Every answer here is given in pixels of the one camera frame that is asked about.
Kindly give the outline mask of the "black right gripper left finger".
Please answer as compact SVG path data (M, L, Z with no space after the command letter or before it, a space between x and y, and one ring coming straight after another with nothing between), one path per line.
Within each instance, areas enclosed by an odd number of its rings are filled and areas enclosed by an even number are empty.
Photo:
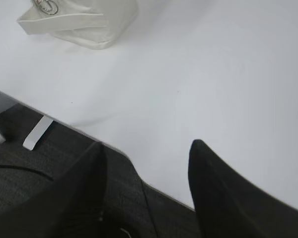
M47 189L0 215L0 238L100 238L106 184L105 150L93 143Z

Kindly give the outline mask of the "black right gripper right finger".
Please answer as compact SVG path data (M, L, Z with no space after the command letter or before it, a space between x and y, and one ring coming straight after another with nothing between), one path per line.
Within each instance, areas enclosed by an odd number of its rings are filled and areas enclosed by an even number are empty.
M190 148L188 180L204 238L298 238L298 210L250 183L200 139Z

